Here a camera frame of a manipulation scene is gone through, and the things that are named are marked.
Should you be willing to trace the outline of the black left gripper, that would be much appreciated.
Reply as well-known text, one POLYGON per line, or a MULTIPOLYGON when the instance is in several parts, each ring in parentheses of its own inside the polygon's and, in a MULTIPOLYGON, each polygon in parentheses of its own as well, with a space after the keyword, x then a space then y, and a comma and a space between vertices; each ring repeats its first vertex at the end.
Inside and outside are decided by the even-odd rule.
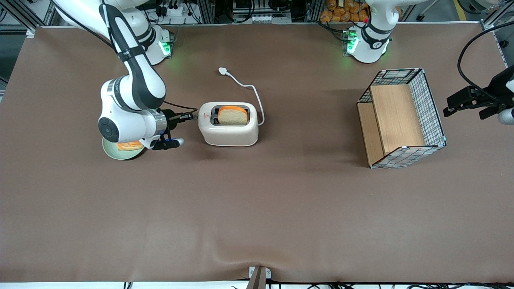
MULTIPOLYGON (((514 66, 509 66, 494 76, 487 86, 487 92, 498 99, 499 104, 507 108, 514 106, 514 66)), ((444 108, 444 117, 450 117, 460 110, 476 109, 488 106, 489 97, 480 90, 467 86, 447 98, 447 107, 444 108)))

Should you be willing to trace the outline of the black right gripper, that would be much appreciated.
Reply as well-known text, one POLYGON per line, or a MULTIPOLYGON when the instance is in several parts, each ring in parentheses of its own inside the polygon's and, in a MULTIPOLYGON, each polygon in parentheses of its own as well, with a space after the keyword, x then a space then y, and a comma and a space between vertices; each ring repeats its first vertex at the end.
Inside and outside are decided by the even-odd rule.
POLYGON ((171 109, 163 109, 162 114, 165 115, 167 121, 167 130, 174 130, 178 123, 197 120, 198 117, 194 116, 193 113, 175 113, 171 109))

